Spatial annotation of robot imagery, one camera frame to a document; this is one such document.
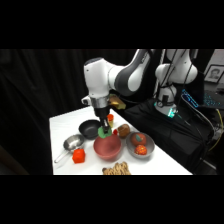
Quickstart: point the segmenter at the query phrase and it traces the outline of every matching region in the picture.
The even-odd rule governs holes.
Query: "tabletop clutter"
[[[126,145],[130,154],[138,159],[145,159],[154,151],[153,140],[144,133],[131,132],[128,124],[123,124],[114,128],[114,115],[108,115],[108,123],[111,127],[105,134],[98,120],[88,120],[79,126],[81,135],[69,137],[65,143],[63,152],[54,162],[58,163],[69,152],[72,153],[74,164],[85,163],[85,149],[83,148],[84,138],[94,140],[93,150],[103,160],[115,159],[121,151],[121,139],[126,140]],[[128,164],[124,161],[116,163],[113,168],[103,168],[103,175],[131,175]]]

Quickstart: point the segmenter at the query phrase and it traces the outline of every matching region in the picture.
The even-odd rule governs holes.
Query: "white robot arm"
[[[198,71],[191,62],[190,49],[168,49],[167,57],[173,63],[160,65],[156,70],[160,90],[155,107],[162,114],[173,118],[177,113],[174,104],[177,91],[173,83],[189,84],[195,80]]]
[[[109,91],[114,89],[123,96],[133,95],[141,86],[152,54],[153,50],[138,49],[127,66],[117,66],[103,58],[95,58],[85,63],[84,74],[89,96],[82,99],[82,103],[93,106],[105,133],[109,130]]]
[[[109,91],[114,89],[123,96],[133,95],[141,86],[153,54],[153,49],[138,49],[127,66],[117,66],[103,58],[85,63],[84,73],[89,96],[82,99],[82,103],[94,107],[95,115],[100,118],[105,133],[109,130]],[[188,84],[197,77],[197,69],[192,65],[189,54],[190,49],[168,49],[167,57],[172,64],[160,65],[156,70],[160,92],[155,108],[166,116],[174,117],[176,113],[174,98],[177,91],[172,83]]]

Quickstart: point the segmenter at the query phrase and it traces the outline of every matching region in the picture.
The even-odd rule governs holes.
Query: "red object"
[[[131,137],[131,143],[137,147],[138,145],[146,145],[146,137],[141,133],[133,134]]]
[[[75,164],[84,163],[85,162],[85,157],[86,157],[86,154],[85,154],[84,149],[77,149],[77,150],[74,151],[72,159],[73,159]]]
[[[144,145],[138,145],[135,149],[135,154],[145,156],[147,155],[147,148]]]
[[[113,131],[113,134],[114,134],[114,135],[117,135],[117,134],[118,134],[117,129],[115,129],[115,130]]]
[[[108,118],[108,121],[113,121],[114,120],[114,115],[113,114],[109,114],[107,116],[107,118]]]
[[[121,140],[116,135],[106,138],[98,137],[94,142],[93,148],[101,159],[115,159],[121,150]]]

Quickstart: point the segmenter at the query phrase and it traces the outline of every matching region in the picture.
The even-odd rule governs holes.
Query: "white table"
[[[120,115],[111,110],[115,116],[114,128],[122,124],[128,124],[131,131],[137,131]],[[122,150],[116,161],[104,161],[100,159],[94,149],[94,141],[86,140],[84,150],[86,161],[83,164],[74,164],[72,154],[68,154],[58,164],[54,160],[63,152],[64,141],[79,133],[79,126],[86,120],[96,119],[92,107],[64,114],[50,119],[51,149],[53,158],[54,175],[102,175],[103,168],[113,168],[115,163],[127,162],[132,175],[191,175],[184,167],[178,164],[158,146],[149,159],[138,160],[129,154],[125,140],[122,140]]]

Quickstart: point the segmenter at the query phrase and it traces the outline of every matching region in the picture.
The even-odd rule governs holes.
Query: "black background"
[[[0,145],[30,174],[53,174],[49,118],[84,106],[88,95],[83,65],[95,57],[127,65],[136,49],[1,49],[0,50]],[[141,89],[131,101],[153,95],[156,51]],[[214,49],[202,49],[195,65],[202,72]]]

